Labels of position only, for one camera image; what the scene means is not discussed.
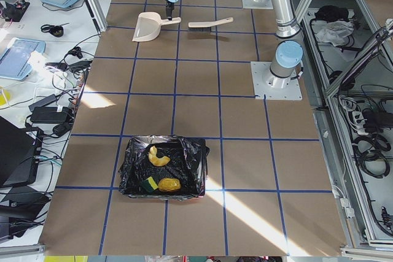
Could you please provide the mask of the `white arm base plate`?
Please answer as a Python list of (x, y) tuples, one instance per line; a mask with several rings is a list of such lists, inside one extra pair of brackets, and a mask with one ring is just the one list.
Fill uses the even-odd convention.
[(270, 71), (271, 62), (251, 61), (255, 99), (301, 101), (302, 93), (294, 69), (290, 77), (278, 78)]

